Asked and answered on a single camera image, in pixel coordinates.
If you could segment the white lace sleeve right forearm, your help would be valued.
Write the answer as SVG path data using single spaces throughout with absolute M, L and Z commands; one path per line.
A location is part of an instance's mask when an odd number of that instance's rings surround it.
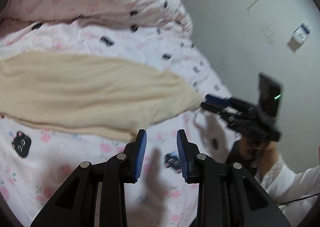
M 295 173 L 281 156 L 264 176 L 258 172 L 255 179 L 280 205 L 291 226 L 302 221 L 319 195 L 319 166 Z

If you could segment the person's right hand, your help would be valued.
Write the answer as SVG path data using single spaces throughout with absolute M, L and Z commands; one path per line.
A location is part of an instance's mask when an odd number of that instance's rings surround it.
M 279 158 L 275 141 L 250 144 L 247 137 L 242 136 L 239 141 L 240 155 L 245 159 L 258 159 L 261 170 L 269 170 Z

